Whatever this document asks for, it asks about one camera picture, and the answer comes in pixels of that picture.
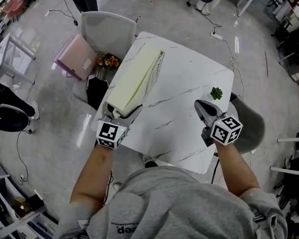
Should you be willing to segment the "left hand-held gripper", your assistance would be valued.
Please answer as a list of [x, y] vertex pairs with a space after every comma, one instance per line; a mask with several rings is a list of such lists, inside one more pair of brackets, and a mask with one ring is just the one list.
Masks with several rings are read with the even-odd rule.
[[117, 149], [127, 136], [130, 125], [135, 121], [143, 106], [137, 106], [127, 116], [114, 118], [114, 107], [107, 102], [102, 106], [102, 119], [98, 121], [96, 140], [100, 146]]

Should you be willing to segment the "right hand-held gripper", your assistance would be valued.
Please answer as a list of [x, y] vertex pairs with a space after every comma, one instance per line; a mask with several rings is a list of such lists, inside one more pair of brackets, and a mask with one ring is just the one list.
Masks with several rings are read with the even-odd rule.
[[[207, 147], [212, 145], [213, 141], [226, 146], [238, 139], [243, 124], [236, 117], [228, 113], [218, 116], [218, 109], [212, 103], [204, 100], [196, 100], [194, 108], [200, 120], [206, 125], [201, 137]], [[213, 117], [217, 118], [209, 122], [209, 118]]]

